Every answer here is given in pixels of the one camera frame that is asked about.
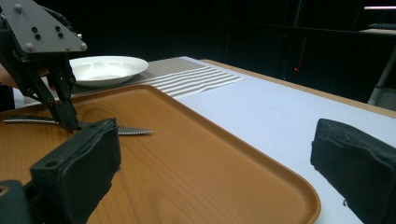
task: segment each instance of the gray and white placemat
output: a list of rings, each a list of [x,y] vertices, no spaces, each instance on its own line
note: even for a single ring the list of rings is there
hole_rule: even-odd
[[[243,79],[243,77],[220,71],[215,67],[205,66],[182,58],[171,58],[148,63],[148,69],[146,71],[133,76],[130,80],[122,83],[118,87],[146,84],[165,92],[175,99],[180,99]],[[72,96],[111,88],[94,89],[75,85]],[[56,91],[53,91],[52,94],[54,97],[57,96]],[[28,97],[24,97],[24,101],[25,105],[37,104],[37,101]]]

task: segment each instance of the white plate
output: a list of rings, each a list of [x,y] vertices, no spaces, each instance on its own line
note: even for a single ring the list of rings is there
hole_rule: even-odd
[[[76,83],[81,86],[107,87],[121,84],[145,71],[148,62],[124,56],[97,56],[70,60]]]

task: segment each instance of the white tabletop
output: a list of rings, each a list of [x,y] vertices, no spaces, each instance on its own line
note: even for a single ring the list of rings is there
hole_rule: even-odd
[[[178,100],[305,178],[321,202],[316,223],[361,223],[343,205],[341,194],[310,163],[317,122],[321,118],[344,122],[396,147],[396,119],[216,68],[245,80]]]

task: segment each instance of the knife blade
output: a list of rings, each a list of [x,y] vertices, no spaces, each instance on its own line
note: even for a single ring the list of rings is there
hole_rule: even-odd
[[[38,117],[38,116],[11,116],[3,119],[4,123],[38,123],[38,124],[51,124],[58,125],[58,122],[51,118]],[[92,125],[89,122],[79,121],[78,127],[83,129],[84,127],[88,127]],[[142,128],[133,128],[133,127],[125,127],[119,126],[118,128],[119,135],[138,135],[138,134],[149,134],[153,133],[151,129],[142,129]]]

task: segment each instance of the brown tray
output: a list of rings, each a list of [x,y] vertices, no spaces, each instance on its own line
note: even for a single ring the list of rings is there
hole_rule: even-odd
[[[150,86],[74,100],[84,121],[116,118],[152,135],[121,136],[121,169],[90,223],[313,223],[318,195],[293,171]],[[0,114],[49,117],[42,105]],[[30,180],[29,167],[71,133],[0,122],[0,180]]]

